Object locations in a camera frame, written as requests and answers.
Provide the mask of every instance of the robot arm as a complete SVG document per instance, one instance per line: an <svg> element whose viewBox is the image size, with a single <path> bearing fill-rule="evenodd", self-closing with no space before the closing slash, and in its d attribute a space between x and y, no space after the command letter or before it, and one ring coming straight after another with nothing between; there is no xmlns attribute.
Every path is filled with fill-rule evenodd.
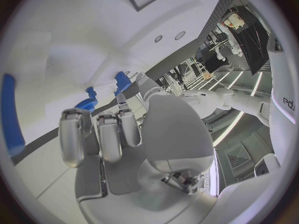
<svg viewBox="0 0 299 224"><path fill-rule="evenodd" d="M256 116L269 127L270 98L259 98L233 90L219 88L215 92L208 90L185 91L181 98L192 106L201 118L211 115L217 108L234 108Z"/></svg>

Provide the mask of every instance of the blue object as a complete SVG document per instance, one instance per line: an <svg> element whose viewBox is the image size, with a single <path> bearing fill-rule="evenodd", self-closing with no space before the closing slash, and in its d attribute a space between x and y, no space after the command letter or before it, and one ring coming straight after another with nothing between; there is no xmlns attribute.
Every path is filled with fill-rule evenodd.
<svg viewBox="0 0 299 224"><path fill-rule="evenodd" d="M117 81L116 85L118 87L117 90L114 92L115 96L125 91L132 84L130 79L122 71L115 76L115 79Z"/></svg>
<svg viewBox="0 0 299 224"><path fill-rule="evenodd" d="M91 113L95 110L95 106L98 104L98 100L96 99L97 93L94 91L93 87L87 88L86 92L88 93L89 98L81 101L75 108L88 110Z"/></svg>
<svg viewBox="0 0 299 224"><path fill-rule="evenodd" d="M25 149L25 140L16 114L14 88L14 77L5 74L2 85L1 116L5 142L10 156L16 156Z"/></svg>

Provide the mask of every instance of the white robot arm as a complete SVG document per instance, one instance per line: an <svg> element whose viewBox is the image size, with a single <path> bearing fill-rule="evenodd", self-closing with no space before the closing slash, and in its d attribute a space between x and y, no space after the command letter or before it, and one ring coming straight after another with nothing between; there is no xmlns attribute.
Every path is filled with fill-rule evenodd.
<svg viewBox="0 0 299 224"><path fill-rule="evenodd" d="M193 107L201 118L208 117L216 109L230 110L234 108L256 116L269 127L270 97L254 97L226 88L219 88L215 92L208 90L185 91L180 97Z"/></svg>

